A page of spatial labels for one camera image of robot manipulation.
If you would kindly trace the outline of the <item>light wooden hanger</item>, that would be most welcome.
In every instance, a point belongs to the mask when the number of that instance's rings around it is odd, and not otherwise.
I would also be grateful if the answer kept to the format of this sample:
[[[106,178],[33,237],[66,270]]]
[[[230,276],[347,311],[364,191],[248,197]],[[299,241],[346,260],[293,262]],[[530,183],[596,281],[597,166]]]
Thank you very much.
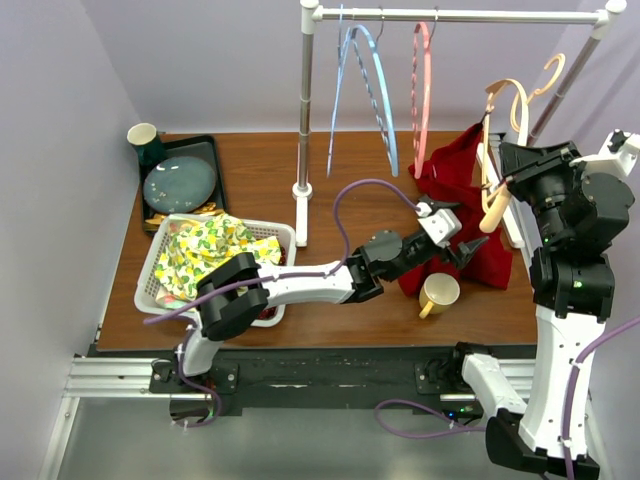
[[[523,153],[528,144],[529,135],[529,103],[531,100],[547,92],[557,81],[565,65],[566,57],[563,53],[558,53],[552,57],[544,66],[547,70],[552,64],[556,64],[556,70],[551,79],[542,88],[527,94],[522,84],[512,78],[500,79],[486,87],[488,94],[486,100],[485,114],[483,117],[483,139],[480,150],[481,163],[481,206],[484,212],[483,219],[479,222],[481,232],[490,234],[499,226],[507,208],[511,203],[513,195],[521,200],[521,192],[518,188],[518,175],[525,169],[526,162],[517,158],[517,153]],[[501,93],[512,85],[516,89],[516,96],[512,102],[510,123],[511,128],[518,134],[515,143],[506,142],[499,148],[501,158],[501,181],[493,183],[489,180],[488,171],[491,162],[488,154],[488,136],[490,130],[491,113],[494,111],[496,99]]]

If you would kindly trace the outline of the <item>plain red garment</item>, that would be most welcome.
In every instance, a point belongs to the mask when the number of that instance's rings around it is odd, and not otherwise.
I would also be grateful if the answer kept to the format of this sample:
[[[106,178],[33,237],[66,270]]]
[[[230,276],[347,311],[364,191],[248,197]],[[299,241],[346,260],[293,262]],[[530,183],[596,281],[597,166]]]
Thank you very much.
[[[470,242],[482,236],[479,222],[484,217],[481,190],[472,185],[476,165],[476,149],[482,140],[483,127],[476,123],[450,144],[435,150],[423,163],[421,176],[415,180],[419,191],[433,200],[458,205],[455,215],[462,229],[451,240],[451,245]],[[477,251],[462,270],[435,257],[398,279],[407,296],[419,293],[426,278],[433,273],[446,273],[456,279],[470,281],[505,290],[508,287],[513,254],[503,246],[501,231],[495,230],[489,240]]]

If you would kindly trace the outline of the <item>pink plastic hanger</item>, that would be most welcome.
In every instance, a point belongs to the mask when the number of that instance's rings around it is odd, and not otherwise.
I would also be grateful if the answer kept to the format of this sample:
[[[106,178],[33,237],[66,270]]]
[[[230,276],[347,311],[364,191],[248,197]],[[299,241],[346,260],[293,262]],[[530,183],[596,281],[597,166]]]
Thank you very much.
[[[432,94],[432,32],[421,21],[414,27],[411,71],[413,177],[420,179],[426,160]]]

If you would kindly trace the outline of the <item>light blue plastic hanger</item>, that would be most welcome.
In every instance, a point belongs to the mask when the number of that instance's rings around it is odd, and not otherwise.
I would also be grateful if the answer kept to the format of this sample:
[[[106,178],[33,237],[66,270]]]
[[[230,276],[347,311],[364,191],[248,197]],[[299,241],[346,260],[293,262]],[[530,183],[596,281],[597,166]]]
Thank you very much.
[[[374,111],[374,116],[386,150],[391,175],[393,177],[397,177],[399,175],[399,154],[393,116],[393,107],[391,98],[389,96],[385,69],[378,49],[378,42],[371,34],[369,29],[362,24],[353,25],[348,29],[348,31],[349,33],[346,35],[346,45],[351,47],[356,55],[356,60],[359,64],[362,78],[365,83],[365,87],[371,101],[371,106]],[[381,103],[378,103],[377,101],[377,97],[369,80],[367,68],[364,66],[364,60],[359,51],[358,39],[360,37],[362,37],[366,41],[366,45],[371,55]]]

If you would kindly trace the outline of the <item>blue wire hanger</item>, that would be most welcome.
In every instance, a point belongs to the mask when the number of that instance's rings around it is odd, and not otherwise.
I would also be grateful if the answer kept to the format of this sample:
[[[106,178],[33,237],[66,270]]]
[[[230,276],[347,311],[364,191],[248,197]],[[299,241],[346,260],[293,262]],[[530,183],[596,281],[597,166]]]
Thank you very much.
[[[344,76],[345,76],[347,55],[348,55],[349,45],[351,43],[351,36],[352,36],[352,27],[349,26],[346,29],[343,29],[343,26],[344,26],[343,6],[340,6],[338,45],[337,45],[338,66],[337,66],[337,75],[336,75],[334,103],[333,103],[333,109],[332,109],[331,118],[330,118],[329,144],[328,144],[327,163],[326,163],[327,177],[330,177],[332,172],[334,140],[335,140],[335,132],[336,132],[336,126],[337,126],[340,98],[341,98],[342,85],[343,85]]]

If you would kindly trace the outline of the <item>yellow lemon print garment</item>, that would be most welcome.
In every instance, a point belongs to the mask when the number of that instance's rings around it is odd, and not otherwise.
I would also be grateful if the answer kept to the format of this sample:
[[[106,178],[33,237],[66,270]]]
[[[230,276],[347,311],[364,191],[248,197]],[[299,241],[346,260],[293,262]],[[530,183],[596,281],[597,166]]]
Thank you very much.
[[[200,280],[241,253],[272,265],[282,265],[285,258],[275,236],[258,238],[242,220],[228,214],[173,223],[154,277],[160,289],[190,302],[196,298]]]

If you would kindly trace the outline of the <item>pastel floral skirt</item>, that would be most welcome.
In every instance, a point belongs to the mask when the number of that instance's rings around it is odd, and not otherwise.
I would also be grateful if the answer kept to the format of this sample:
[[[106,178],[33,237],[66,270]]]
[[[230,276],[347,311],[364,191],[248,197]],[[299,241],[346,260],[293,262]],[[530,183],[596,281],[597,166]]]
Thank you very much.
[[[155,302],[158,306],[167,309],[177,309],[186,304],[186,301],[180,297],[176,297],[165,289],[160,289],[155,297]]]

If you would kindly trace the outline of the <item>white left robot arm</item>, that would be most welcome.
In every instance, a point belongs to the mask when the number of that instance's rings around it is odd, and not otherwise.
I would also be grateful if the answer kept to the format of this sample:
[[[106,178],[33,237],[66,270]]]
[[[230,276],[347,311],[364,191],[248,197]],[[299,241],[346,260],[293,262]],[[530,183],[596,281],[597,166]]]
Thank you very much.
[[[481,236],[451,245],[462,224],[455,204],[422,197],[419,228],[408,236],[376,232],[343,260],[315,266],[260,264],[250,253],[234,256],[196,285],[199,323],[180,346],[172,370],[173,382],[185,392],[206,383],[213,358],[222,343],[245,333],[260,313],[281,305],[366,302],[414,268],[439,257],[464,268],[487,242]]]

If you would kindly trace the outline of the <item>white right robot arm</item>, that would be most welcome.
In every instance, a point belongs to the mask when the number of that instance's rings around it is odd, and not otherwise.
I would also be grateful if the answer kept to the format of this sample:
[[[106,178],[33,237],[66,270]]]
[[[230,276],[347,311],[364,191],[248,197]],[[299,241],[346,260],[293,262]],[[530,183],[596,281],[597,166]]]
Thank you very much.
[[[580,154],[572,142],[499,149],[502,182],[483,219],[493,226],[503,204],[530,206],[541,239],[529,269],[537,350],[528,398],[520,397],[484,346],[459,343],[442,367],[448,386],[472,390],[487,414],[490,460],[510,469],[595,479],[584,426],[592,357],[611,314],[615,278],[606,252],[628,225],[634,195],[626,178],[639,138],[612,132],[600,150]]]

